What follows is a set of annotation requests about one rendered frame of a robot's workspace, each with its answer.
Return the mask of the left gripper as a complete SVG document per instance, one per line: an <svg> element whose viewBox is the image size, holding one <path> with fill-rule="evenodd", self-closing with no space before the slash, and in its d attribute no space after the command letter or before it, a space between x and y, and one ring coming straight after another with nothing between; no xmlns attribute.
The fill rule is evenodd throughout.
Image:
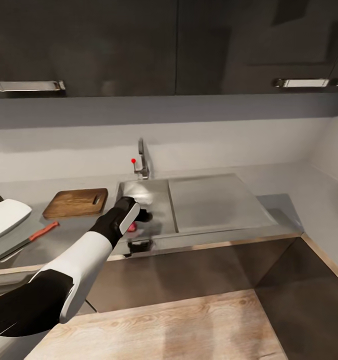
<svg viewBox="0 0 338 360"><path fill-rule="evenodd" d="M150 218L150 213L146 209L139 208L139 215L134 220L135 222L146 222Z"/></svg>

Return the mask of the parer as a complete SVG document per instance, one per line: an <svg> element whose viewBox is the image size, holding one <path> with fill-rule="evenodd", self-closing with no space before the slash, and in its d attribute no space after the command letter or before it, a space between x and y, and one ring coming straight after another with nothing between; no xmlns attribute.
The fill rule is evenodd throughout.
<svg viewBox="0 0 338 360"><path fill-rule="evenodd" d="M39 230L38 232L34 233L33 235L31 235L29 238L27 238L26 240L22 241L21 243L19 243L18 245L14 246L13 248L9 249L8 251L4 252L3 254L0 255L0 259L2 259L3 257L11 254L12 252L16 251L17 249L21 248L22 246L24 246L27 243L30 243L32 241L34 241L36 238L44 235L45 233L49 232L51 229L53 229L54 227L58 226L59 223L57 221L51 223L50 225L44 227L43 229Z"/></svg>

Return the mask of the vidalia onion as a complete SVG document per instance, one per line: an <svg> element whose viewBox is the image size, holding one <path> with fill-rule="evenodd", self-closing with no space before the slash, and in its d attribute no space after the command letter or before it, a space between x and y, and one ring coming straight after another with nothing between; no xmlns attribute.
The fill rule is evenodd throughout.
<svg viewBox="0 0 338 360"><path fill-rule="evenodd" d="M133 232L136 228L137 228L137 222L134 221L127 231Z"/></svg>

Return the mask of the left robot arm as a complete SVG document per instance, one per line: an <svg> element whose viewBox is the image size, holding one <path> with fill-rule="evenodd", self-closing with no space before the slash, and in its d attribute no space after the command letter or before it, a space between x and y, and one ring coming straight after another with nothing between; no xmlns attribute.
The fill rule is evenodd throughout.
<svg viewBox="0 0 338 360"><path fill-rule="evenodd" d="M146 222L144 197L122 196L69 249L29 283L0 296L0 360L24 360L57 325L81 309L106 261L133 222Z"/></svg>

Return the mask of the cutting board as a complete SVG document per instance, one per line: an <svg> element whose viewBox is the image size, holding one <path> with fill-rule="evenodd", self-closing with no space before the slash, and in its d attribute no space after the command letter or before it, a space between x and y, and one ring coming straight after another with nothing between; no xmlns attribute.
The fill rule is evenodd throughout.
<svg viewBox="0 0 338 360"><path fill-rule="evenodd" d="M100 214L107 194L107 188L62 190L55 195L42 215L44 218L59 218ZM100 199L95 204L97 197Z"/></svg>

